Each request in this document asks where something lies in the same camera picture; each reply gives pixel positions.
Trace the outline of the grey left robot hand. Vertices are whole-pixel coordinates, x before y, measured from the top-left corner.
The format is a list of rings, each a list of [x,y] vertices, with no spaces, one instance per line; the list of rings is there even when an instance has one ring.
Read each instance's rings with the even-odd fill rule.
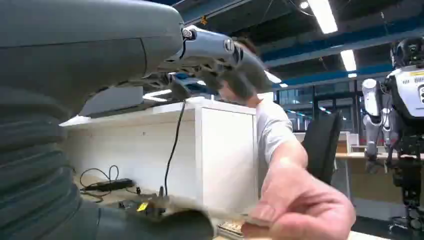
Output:
[[[3,240],[211,240],[200,210],[152,220],[81,197],[61,149],[62,123],[95,94],[154,73],[186,71],[245,100],[264,63],[230,37],[185,27],[144,0],[0,3],[0,237]]]

